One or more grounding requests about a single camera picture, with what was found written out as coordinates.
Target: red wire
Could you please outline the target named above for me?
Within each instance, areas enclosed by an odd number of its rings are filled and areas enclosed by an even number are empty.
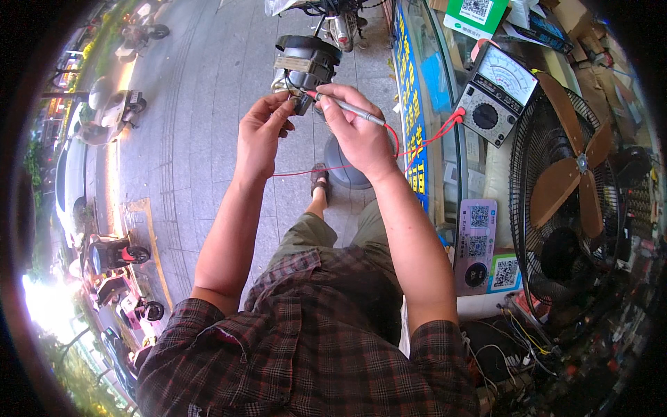
[[[447,134],[447,132],[449,132],[451,130],[451,128],[453,128],[456,123],[462,123],[463,122],[462,116],[464,114],[466,114],[466,110],[463,109],[462,107],[459,107],[455,112],[452,113],[450,118],[447,119],[447,121],[445,121],[445,123],[442,125],[440,130],[438,130],[438,132],[435,134],[435,136],[433,136],[433,138],[427,140],[426,142],[424,142],[423,145],[421,145],[421,146],[419,146],[415,149],[411,149],[409,151],[405,151],[405,152],[401,152],[401,153],[398,153],[398,151],[400,150],[400,143],[398,141],[398,135],[396,134],[394,129],[392,129],[391,126],[389,126],[388,124],[385,123],[384,127],[386,127],[387,130],[394,136],[394,141],[396,142],[396,154],[394,154],[394,157],[399,157],[399,156],[407,155],[407,154],[412,153],[412,152],[416,152],[417,150],[426,147],[427,145],[429,145],[434,140],[437,140],[437,139],[445,136]],[[452,120],[454,120],[454,123],[451,126],[449,126],[447,128],[447,130],[442,131],[445,128],[445,126],[447,126]],[[417,157],[417,154],[415,154],[415,156],[412,158],[412,160],[408,164],[408,167],[406,168],[406,170],[403,173],[408,172],[408,169],[410,168],[410,166],[412,165],[412,163],[414,162],[416,157]],[[273,177],[289,177],[289,176],[292,176],[292,175],[303,175],[305,173],[311,173],[311,172],[331,171],[333,169],[349,168],[351,166],[352,165],[341,165],[339,167],[323,168],[323,169],[311,169],[310,171],[303,171],[303,172],[275,173],[272,176]]]

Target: brown fan blade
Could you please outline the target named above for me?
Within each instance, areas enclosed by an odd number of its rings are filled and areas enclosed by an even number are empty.
[[[598,199],[598,189],[595,177],[590,169],[582,174],[579,183],[579,208],[581,211],[582,229],[589,238],[595,238],[602,233],[602,210]]]
[[[588,160],[588,168],[595,168],[600,165],[602,161],[607,159],[610,149],[612,149],[612,127],[607,119],[602,126],[595,132],[593,138],[586,146],[586,159]]]
[[[580,180],[574,158],[561,159],[542,172],[530,197],[530,223],[534,228],[540,228],[549,221]]]
[[[542,90],[549,97],[551,105],[556,110],[556,115],[570,140],[574,155],[579,156],[584,150],[584,139],[582,138],[582,130],[577,120],[577,113],[574,111],[574,107],[572,107],[572,102],[568,94],[565,92],[563,86],[551,75],[538,72],[535,74],[535,77],[540,80]]]

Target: plaid shirt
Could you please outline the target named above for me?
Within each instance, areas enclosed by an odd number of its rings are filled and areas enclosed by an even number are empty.
[[[141,413],[478,416],[458,327],[420,326],[407,359],[330,285],[360,272],[376,271],[359,248],[325,268],[309,250],[266,271],[244,312],[226,318],[203,300],[178,303],[141,367]]]

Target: man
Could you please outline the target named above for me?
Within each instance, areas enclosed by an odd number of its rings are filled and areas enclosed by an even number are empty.
[[[317,90],[383,117],[353,87]],[[327,175],[313,174],[312,203],[238,312],[278,137],[294,129],[287,92],[261,98],[239,125],[234,177],[201,249],[192,294],[174,307],[139,373],[142,414],[479,414],[452,267],[396,165],[386,129],[328,97],[318,106],[377,196],[352,246],[332,248],[336,233],[323,220]],[[410,359],[396,347],[403,294]]]

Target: hand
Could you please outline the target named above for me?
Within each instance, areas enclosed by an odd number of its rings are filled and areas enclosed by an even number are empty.
[[[374,116],[384,119],[384,115],[368,101],[356,88],[349,85],[325,84],[317,91],[343,100]],[[357,117],[343,110],[328,97],[323,97],[317,106],[324,112],[329,127],[340,144],[348,161],[364,173],[371,183],[397,170],[396,159],[385,127]]]
[[[266,95],[255,103],[239,123],[236,169],[245,179],[267,180],[275,169],[278,137],[287,137],[294,125],[287,118],[294,113],[288,91]]]

